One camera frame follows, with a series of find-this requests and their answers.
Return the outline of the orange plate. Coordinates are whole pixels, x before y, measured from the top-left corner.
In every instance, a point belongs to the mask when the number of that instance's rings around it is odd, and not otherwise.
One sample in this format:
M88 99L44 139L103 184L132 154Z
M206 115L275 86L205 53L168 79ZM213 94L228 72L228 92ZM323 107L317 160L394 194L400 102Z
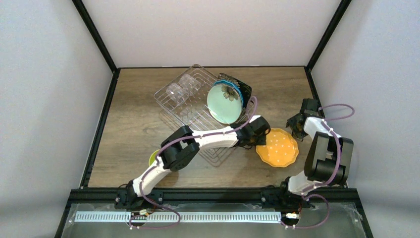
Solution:
M256 146L256 153L270 166L285 168L296 161L299 148L289 132L272 128L266 135L266 144Z

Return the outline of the light blue floral plate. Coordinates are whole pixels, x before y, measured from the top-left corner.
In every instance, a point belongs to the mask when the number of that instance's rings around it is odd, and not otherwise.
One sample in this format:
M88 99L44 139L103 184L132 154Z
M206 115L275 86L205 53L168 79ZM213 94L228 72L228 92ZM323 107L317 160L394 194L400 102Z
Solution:
M207 96L210 114L223 124L234 123L242 113L242 100L235 88L218 84L213 86Z

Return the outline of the black floral square plate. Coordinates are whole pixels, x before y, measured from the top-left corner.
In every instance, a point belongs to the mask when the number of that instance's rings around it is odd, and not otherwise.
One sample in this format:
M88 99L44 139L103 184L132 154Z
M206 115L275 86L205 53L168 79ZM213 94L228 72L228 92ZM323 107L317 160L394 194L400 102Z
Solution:
M243 107L246 108L247 105L248 105L248 102L249 102L249 100L251 98L251 95L252 95L252 88L251 88L251 86L249 86L248 84L242 82L241 80L239 80L239 79L237 79L237 78L235 78L233 76L230 76L228 74L225 74L225 73L220 73L218 75L218 79L219 80L225 80L225 81L231 82L234 85L236 85L236 87L241 92L242 98L244 100Z

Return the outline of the metal wire dish rack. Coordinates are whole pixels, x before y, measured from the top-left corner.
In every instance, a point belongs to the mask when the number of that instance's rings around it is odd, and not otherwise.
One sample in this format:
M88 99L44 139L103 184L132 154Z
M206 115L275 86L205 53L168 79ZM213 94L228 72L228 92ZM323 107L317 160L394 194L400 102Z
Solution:
M196 94L189 96L185 103L176 106L167 95L166 89L171 83L178 84L179 79L184 74L193 76L202 86ZM169 118L167 119L167 123L174 124L173 130L177 130L183 125L188 125L192 130L199 131L223 129L227 126L213 118L207 107L208 92L213 84L219 81L218 75L214 75L204 67L195 64L154 94L157 103L168 114ZM233 126L239 127L246 122L252 115L253 108L254 103L249 100L247 107L242 108L242 113L233 123Z

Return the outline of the clear plastic glass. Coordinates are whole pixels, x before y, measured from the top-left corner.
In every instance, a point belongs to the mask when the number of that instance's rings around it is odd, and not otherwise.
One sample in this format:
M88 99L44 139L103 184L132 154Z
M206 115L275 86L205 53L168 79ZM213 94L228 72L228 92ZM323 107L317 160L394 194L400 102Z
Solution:
M187 91L189 96L196 94L202 86L198 80L189 74L182 75L178 84Z
M176 83L171 83L167 87L166 93L176 106L185 103L189 97L188 92Z

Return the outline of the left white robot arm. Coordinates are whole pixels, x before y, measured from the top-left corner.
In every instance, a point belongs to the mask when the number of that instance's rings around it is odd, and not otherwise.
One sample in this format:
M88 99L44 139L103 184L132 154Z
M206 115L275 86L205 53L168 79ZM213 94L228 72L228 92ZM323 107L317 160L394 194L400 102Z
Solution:
M251 148L266 144L271 127L260 116L253 116L243 124L230 124L221 129L199 131L184 125L161 143L154 161L137 178L129 181L129 198L148 195L169 173L185 168L202 150L214 148Z

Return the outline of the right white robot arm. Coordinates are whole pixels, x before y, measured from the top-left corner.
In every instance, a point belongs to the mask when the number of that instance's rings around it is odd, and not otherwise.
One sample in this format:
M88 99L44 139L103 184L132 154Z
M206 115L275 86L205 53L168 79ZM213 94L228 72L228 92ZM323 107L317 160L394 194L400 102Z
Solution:
M339 135L321 116L316 99L303 99L300 111L287 120L291 135L302 141L312 140L304 169L288 177L281 186L290 196L307 198L311 191L326 186L344 186L347 182L354 148L353 140Z

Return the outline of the yellow-green small bowl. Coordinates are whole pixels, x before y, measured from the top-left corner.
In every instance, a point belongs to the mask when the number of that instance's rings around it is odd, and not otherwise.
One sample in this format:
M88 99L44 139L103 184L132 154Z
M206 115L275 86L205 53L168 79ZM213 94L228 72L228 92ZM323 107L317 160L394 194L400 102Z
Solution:
M148 160L149 166L159 164L159 162L156 162L156 158L157 158L158 153L159 153L159 150L156 150L150 155L149 160Z

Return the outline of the right black frame post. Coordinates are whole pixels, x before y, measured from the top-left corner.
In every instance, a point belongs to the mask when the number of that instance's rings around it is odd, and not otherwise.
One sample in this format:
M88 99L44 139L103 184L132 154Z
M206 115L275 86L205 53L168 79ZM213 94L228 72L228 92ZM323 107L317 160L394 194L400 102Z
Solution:
M331 39L335 29L339 25L342 17L344 16L347 8L351 4L352 0L341 0L335 13L333 14L325 32L323 33L317 47L315 48L314 53L312 54L308 64L306 65L306 70L311 72L319 60L323 50L327 46L329 40Z

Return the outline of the black frame post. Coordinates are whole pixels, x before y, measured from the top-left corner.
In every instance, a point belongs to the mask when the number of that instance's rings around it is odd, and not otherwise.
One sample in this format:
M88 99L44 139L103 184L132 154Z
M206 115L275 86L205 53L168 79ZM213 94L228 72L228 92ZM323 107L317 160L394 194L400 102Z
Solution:
M85 26L87 27L89 33L92 36L92 39L96 43L99 51L101 52L104 60L106 61L110 71L112 73L115 73L117 71L117 66L114 63L114 60L112 59L102 37L100 36L100 33L98 29L95 26L95 23L93 22L93 19L91 18L86 6L84 5L82 0L72 0L76 10L78 11L80 17L82 18Z
M317 47L315 48L314 53L312 54L308 64L306 65L306 70L311 72L319 60L323 50L327 46L329 40L331 39L335 29L339 25L342 17L344 16L347 8L351 4L352 0L341 0L335 13L333 14L325 32L323 33Z

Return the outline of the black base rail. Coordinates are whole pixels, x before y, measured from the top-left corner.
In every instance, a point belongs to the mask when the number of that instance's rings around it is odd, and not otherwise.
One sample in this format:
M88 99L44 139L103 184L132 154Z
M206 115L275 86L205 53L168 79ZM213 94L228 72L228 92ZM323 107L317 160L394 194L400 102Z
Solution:
M301 204L307 205L297 195L286 196L277 187L263 188L155 188L148 198L159 205L177 206L180 204L252 204L276 211L295 211ZM142 198L128 199L123 188L73 189L66 204L110 204L116 209L135 211L152 208Z

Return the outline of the left black frame post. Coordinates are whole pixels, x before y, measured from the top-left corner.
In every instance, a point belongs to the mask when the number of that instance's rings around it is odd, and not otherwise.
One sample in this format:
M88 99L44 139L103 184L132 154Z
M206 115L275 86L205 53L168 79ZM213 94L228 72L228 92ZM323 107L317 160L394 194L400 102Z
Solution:
M76 10L78 11L80 17L82 18L85 26L87 27L89 33L92 36L92 39L96 43L99 51L101 52L104 60L106 61L110 71L112 73L115 73L117 71L117 66L114 63L114 60L112 59L102 37L100 36L100 33L98 29L95 26L95 23L93 22L93 19L91 18L86 6L84 5L82 0L72 0Z

